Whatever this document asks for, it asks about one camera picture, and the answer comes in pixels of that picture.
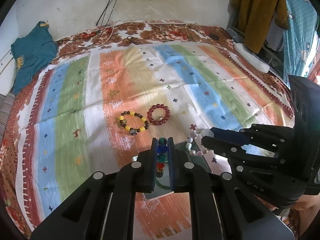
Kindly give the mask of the person hand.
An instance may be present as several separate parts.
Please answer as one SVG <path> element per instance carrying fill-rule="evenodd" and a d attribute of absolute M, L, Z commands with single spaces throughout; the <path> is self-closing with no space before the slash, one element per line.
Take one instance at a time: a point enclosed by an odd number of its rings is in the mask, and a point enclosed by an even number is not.
<path fill-rule="evenodd" d="M 292 207 L 294 210 L 302 211 L 319 205 L 318 195 L 302 195 Z"/>

